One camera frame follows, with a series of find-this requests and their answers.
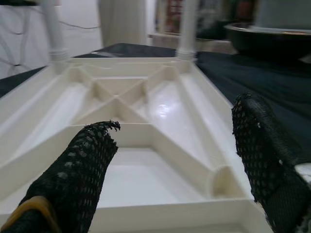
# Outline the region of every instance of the dark bowl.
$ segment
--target dark bowl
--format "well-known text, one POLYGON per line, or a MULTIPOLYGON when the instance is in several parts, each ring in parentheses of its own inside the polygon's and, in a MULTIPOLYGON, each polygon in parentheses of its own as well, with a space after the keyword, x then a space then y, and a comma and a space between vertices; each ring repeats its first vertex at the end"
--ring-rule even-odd
POLYGON ((304 32, 256 32, 250 23, 225 26, 228 39, 240 53, 265 59, 299 59, 311 52, 311 34, 304 32))

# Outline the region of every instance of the white wall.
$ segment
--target white wall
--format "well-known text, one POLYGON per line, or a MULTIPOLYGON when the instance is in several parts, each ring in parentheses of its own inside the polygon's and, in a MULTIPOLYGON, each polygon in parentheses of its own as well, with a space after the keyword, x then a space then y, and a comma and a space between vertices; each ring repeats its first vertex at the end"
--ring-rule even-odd
MULTIPOLYGON (((99 26, 97 0, 61 0, 57 6, 60 20, 82 27, 99 26)), ((30 14, 30 27, 25 46, 24 64, 31 69, 46 65, 48 58, 48 41, 42 15, 30 7, 0 6, 0 79, 8 75, 11 66, 2 62, 10 61, 5 52, 5 44, 13 55, 15 64, 20 59, 20 43, 22 35, 8 32, 7 27, 15 32, 20 32, 24 23, 24 14, 30 14)), ((79 29, 62 24, 65 43, 70 56, 76 56, 100 49, 100 29, 79 29)), ((27 69, 17 67, 16 72, 24 72, 27 69)))

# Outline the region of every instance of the table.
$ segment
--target table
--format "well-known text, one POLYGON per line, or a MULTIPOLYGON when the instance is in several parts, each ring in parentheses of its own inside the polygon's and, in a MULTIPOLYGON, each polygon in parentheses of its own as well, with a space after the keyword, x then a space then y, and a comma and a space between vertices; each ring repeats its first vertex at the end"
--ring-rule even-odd
MULTIPOLYGON (((99 51, 120 57, 174 57, 175 50, 132 44, 115 44, 99 51)), ((78 57, 101 57, 85 54, 78 57)), ((238 94, 252 92, 268 100, 277 118, 295 140, 311 151, 311 65, 280 64, 242 55, 198 52, 196 64, 234 103, 238 94)), ((34 69, 0 80, 0 97, 39 72, 34 69)))

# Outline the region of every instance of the white cylinder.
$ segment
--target white cylinder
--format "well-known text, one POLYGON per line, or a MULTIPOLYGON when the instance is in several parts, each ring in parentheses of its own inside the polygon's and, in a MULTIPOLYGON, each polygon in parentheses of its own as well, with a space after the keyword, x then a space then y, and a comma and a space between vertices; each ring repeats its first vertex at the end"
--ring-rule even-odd
POLYGON ((199 0, 184 0, 179 46, 176 57, 180 60, 192 61, 195 56, 196 12, 199 0))
POLYGON ((57 13, 52 0, 40 0, 42 12, 45 18, 48 38, 50 42, 50 57, 55 64, 57 72, 61 72, 68 61, 68 50, 65 47, 63 34, 58 21, 57 13))

